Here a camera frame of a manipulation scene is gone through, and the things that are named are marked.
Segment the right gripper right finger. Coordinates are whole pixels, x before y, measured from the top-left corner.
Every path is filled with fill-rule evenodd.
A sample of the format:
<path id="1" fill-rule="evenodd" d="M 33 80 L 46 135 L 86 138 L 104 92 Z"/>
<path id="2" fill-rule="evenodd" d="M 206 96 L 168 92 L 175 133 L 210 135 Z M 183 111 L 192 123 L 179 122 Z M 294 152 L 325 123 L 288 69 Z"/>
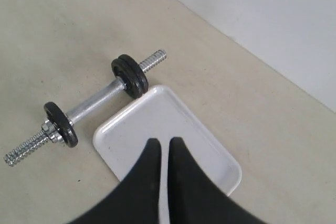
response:
<path id="1" fill-rule="evenodd" d="M 169 144 L 167 195 L 170 223 L 264 223 L 207 177 L 181 137 Z"/>

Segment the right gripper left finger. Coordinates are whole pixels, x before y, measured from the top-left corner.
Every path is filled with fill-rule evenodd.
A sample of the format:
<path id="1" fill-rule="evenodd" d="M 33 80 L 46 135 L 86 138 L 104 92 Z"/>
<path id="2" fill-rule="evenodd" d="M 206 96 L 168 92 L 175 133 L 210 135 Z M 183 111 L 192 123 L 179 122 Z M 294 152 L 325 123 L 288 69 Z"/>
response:
<path id="1" fill-rule="evenodd" d="M 120 184 L 71 223 L 159 223 L 162 149 L 150 138 Z"/>

